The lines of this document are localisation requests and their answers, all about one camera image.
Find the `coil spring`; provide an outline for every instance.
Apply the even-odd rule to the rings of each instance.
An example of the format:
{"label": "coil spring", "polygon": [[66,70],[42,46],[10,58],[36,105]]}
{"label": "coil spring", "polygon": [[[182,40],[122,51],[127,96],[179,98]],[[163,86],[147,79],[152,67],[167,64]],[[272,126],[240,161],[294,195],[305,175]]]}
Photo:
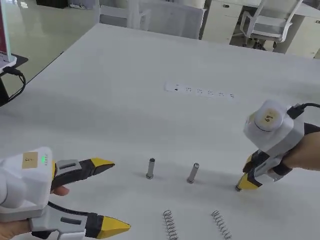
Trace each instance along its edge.
{"label": "coil spring", "polygon": [[170,210],[163,212],[164,224],[166,227],[166,232],[169,240],[178,240],[178,233],[176,230],[175,221]]}
{"label": "coil spring", "polygon": [[213,217],[213,220],[215,221],[215,224],[217,225],[218,229],[220,230],[221,235],[225,240],[229,240],[232,238],[232,234],[229,231],[229,229],[226,226],[226,223],[224,221],[224,218],[220,214],[218,210],[215,210],[211,216]]}

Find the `human hand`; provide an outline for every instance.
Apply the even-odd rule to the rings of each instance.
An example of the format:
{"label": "human hand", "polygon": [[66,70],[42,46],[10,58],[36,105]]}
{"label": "human hand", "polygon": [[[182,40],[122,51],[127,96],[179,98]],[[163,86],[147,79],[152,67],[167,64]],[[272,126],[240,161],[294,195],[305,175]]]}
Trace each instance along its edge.
{"label": "human hand", "polygon": [[[51,192],[59,196],[65,196],[69,193],[69,189],[61,186]],[[29,233],[30,226],[28,220],[0,222],[0,240],[10,240],[13,237]]]}
{"label": "human hand", "polygon": [[291,169],[320,171],[320,132],[305,135],[283,158],[283,163]]}

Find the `tiled floor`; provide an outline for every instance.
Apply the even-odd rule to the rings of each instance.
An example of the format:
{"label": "tiled floor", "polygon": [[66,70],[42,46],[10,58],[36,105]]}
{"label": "tiled floor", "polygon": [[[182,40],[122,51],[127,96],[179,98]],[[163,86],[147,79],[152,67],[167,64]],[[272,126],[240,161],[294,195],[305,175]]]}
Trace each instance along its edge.
{"label": "tiled floor", "polygon": [[[39,6],[36,0],[6,0],[11,52],[29,58],[19,67],[30,80],[94,25],[92,10]],[[20,81],[2,77],[9,93]]]}

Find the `black cable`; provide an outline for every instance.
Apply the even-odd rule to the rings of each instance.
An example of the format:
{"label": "black cable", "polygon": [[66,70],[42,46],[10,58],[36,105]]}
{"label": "black cable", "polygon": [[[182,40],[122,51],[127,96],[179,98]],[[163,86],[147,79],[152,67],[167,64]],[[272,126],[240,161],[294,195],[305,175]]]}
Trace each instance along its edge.
{"label": "black cable", "polygon": [[299,117],[301,114],[305,112],[306,107],[316,107],[320,109],[320,104],[312,103],[312,102],[307,102],[304,104],[297,104],[295,106],[292,106],[288,109],[286,112],[292,119],[296,119]]}
{"label": "black cable", "polygon": [[301,104],[301,108],[305,109],[306,107],[316,107],[320,109],[320,104],[312,103],[312,102],[307,102],[304,104]]}
{"label": "black cable", "polygon": [[7,102],[5,102],[4,104],[0,105],[0,107],[2,107],[3,105],[11,102],[13,99],[15,99],[20,94],[22,94],[22,92],[25,90],[26,85],[27,85],[27,80],[25,78],[25,75],[21,71],[19,71],[18,69],[14,68],[12,66],[6,66],[5,68],[3,68],[3,72],[6,73],[6,74],[11,74],[11,75],[18,76],[20,81],[22,82],[22,87],[15,94],[13,94],[11,97],[9,97]]}

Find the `metal pin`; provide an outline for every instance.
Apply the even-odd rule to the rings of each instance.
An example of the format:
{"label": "metal pin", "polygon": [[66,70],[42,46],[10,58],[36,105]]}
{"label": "metal pin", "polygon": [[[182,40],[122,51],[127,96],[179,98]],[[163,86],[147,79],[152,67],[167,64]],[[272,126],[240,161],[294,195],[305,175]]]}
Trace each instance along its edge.
{"label": "metal pin", "polygon": [[152,179],[154,177],[155,162],[156,160],[154,158],[149,159],[148,172],[145,175],[147,179]]}
{"label": "metal pin", "polygon": [[242,191],[242,189],[239,188],[239,184],[235,185],[235,190],[236,190],[237,192],[241,192],[241,191]]}
{"label": "metal pin", "polygon": [[235,190],[236,190],[237,192],[241,192],[241,191],[242,191],[242,188],[239,187],[241,180],[242,180],[242,177],[241,177],[241,179],[238,181],[238,183],[235,185]]}
{"label": "metal pin", "polygon": [[190,175],[189,177],[186,179],[186,181],[189,183],[189,184],[193,184],[195,182],[195,176],[197,174],[197,171],[199,169],[199,163],[195,163],[193,164],[193,168],[190,172]]}

